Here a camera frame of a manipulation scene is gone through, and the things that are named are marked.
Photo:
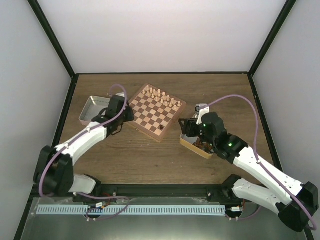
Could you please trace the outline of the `gold tin box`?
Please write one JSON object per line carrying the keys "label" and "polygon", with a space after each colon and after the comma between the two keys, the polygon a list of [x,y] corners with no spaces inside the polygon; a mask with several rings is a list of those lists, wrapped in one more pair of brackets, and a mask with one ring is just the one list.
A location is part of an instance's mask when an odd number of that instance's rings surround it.
{"label": "gold tin box", "polygon": [[187,137],[181,133],[179,142],[183,147],[202,158],[210,159],[213,156],[212,147],[208,143],[204,143],[200,137]]}

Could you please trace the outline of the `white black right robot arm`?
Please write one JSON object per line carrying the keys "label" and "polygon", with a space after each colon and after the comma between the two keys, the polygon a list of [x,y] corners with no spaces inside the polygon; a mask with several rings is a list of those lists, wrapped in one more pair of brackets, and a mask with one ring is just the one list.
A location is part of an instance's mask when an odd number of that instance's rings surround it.
{"label": "white black right robot arm", "polygon": [[198,137],[219,158],[246,171],[262,186],[242,177],[232,177],[233,183],[222,188],[223,198],[229,202],[249,200],[272,212],[288,228],[302,232],[319,208],[318,188],[311,182],[302,183],[280,171],[244,140],[227,132],[223,120],[215,112],[198,118],[179,119],[182,134]]}

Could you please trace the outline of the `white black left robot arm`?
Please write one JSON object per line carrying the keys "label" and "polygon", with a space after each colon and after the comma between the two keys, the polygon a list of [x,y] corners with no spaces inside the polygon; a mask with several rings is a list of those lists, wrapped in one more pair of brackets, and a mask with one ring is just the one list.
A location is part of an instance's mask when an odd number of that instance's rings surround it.
{"label": "white black left robot arm", "polygon": [[57,146],[45,146],[39,154],[33,181],[41,197],[82,193],[91,202],[97,202],[102,189],[89,175],[74,173],[77,161],[92,147],[122,130],[125,122],[134,120],[127,97],[114,95],[108,106],[77,135]]}

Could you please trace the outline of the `wooden chess board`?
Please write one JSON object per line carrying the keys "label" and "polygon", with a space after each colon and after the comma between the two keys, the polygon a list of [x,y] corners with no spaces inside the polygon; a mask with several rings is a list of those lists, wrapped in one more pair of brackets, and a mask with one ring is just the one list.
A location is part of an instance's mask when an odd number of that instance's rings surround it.
{"label": "wooden chess board", "polygon": [[187,103],[161,89],[161,96],[157,97],[158,89],[160,88],[146,83],[129,100],[134,120],[128,124],[155,141],[161,142],[171,125],[180,118]]}

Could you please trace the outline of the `pink tin box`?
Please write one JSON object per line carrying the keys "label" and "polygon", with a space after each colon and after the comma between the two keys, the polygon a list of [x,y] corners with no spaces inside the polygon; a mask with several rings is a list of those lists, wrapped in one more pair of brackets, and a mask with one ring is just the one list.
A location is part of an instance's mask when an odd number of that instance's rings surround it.
{"label": "pink tin box", "polygon": [[99,112],[107,108],[110,98],[100,96],[90,96],[86,101],[82,112],[79,116],[79,121],[83,126],[87,126],[91,120],[99,114]]}

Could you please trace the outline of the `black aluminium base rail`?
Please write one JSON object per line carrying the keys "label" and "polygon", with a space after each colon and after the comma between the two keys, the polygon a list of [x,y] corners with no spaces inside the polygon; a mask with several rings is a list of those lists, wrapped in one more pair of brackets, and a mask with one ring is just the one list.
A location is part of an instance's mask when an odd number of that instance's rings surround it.
{"label": "black aluminium base rail", "polygon": [[94,197],[125,196],[133,198],[200,198],[210,203],[240,204],[241,198],[222,184],[98,184]]}

